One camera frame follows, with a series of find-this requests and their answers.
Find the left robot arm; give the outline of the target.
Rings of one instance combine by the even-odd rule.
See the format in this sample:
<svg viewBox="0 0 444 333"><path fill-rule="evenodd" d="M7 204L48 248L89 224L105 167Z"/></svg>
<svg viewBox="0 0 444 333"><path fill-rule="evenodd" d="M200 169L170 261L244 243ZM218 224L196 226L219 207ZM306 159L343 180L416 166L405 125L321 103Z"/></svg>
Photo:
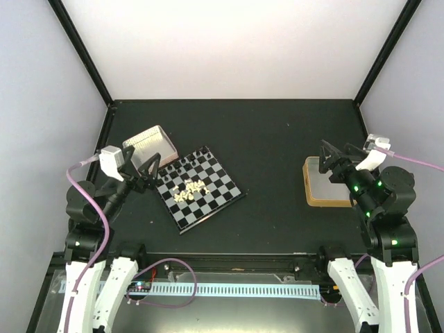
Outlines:
<svg viewBox="0 0 444 333"><path fill-rule="evenodd" d="M129 193L144 193L157 184L161 155L154 153L129 174L135 148L107 146L66 171L71 187L66 213L72 224L65 239L65 297L58 324L59 332L111 332L123 297L133 277L143 276L149 267L144 244L122 244L109 259L114 231L111 220ZM108 181L98 189L90 181L76 182L72 172L99 162Z"/></svg>

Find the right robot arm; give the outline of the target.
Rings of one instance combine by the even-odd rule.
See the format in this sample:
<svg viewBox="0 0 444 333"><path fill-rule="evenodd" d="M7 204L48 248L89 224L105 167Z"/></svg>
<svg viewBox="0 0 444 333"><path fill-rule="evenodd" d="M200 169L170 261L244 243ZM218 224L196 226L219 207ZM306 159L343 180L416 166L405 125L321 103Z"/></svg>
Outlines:
<svg viewBox="0 0 444 333"><path fill-rule="evenodd" d="M343 184L355 202L361 238L377 283L374 301L361 282L351 257L339 248L324 248L316 273L332 279L352 317L356 332L417 332L415 282L418 239L407 218L416 199L412 173L398 166L376 169L390 149L383 137L369 137L362 149L347 144L339 150L321 142L320 173Z"/></svg>

